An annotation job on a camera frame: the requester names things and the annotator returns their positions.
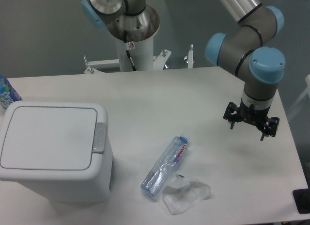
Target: bottle cap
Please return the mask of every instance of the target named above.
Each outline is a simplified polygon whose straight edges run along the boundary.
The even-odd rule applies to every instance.
[[[184,143],[188,143],[188,141],[189,141],[189,137],[188,137],[188,135],[187,134],[181,134],[181,136],[179,137]]]

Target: silver cylinder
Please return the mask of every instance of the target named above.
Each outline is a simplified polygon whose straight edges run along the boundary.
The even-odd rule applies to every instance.
[[[122,6],[123,0],[90,0],[92,6],[103,14],[113,14]]]
[[[259,0],[221,0],[235,21],[239,21],[261,2]]]

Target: black cable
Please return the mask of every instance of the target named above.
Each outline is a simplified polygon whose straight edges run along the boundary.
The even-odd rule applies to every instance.
[[[127,43],[127,31],[124,31],[124,43]],[[126,54],[130,60],[132,71],[138,71],[135,64],[134,64],[134,61],[131,58],[130,51],[128,49],[126,50]]]

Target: robotic arm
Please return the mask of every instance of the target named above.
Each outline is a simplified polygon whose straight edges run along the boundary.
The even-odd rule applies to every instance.
[[[267,114],[283,76],[285,58],[279,50],[263,45],[282,29],[283,14],[275,7],[264,7],[259,0],[221,2],[240,29],[234,35],[215,34],[205,56],[245,82],[240,106],[230,102],[224,119],[231,123],[231,129],[242,121],[256,126],[262,132],[261,140],[274,137],[279,118],[268,118]],[[106,24],[115,37],[121,71],[152,69],[153,36],[159,17],[145,0],[84,0],[82,7],[95,26]]]
[[[259,0],[221,0],[240,25],[234,35],[215,34],[208,42],[205,56],[245,82],[240,106],[230,102],[224,119],[231,123],[246,122],[265,136],[274,137],[279,118],[268,118],[272,99],[285,67],[283,54],[262,47],[283,27],[284,18],[275,7],[263,7]]]
[[[87,18],[115,38],[121,71],[153,69],[159,16],[145,0],[83,0]]]

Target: black object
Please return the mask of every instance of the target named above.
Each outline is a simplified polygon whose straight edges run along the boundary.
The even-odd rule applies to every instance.
[[[310,189],[301,189],[293,191],[297,210],[300,214],[310,213]]]
[[[269,108],[265,110],[254,110],[254,105],[251,104],[248,108],[243,101],[240,107],[237,107],[233,102],[229,102],[223,118],[228,120],[233,129],[236,122],[245,122],[256,126],[262,132],[261,141],[264,137],[275,137],[279,126],[280,119],[278,117],[268,118]]]

